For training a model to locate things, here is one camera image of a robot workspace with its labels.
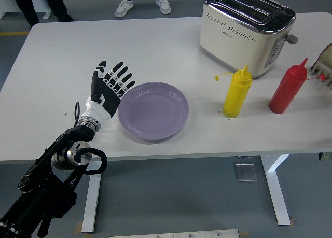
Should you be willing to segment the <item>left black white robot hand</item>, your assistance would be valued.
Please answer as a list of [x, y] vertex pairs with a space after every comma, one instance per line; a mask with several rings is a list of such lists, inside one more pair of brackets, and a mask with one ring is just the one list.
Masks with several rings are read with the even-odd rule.
[[102, 61], [94, 70], [90, 96], [86, 102], [86, 111], [79, 122], [94, 119], [101, 124], [114, 116], [120, 101], [126, 92], [135, 85], [132, 73], [123, 62], [119, 62], [110, 71], [106, 71], [106, 61]]

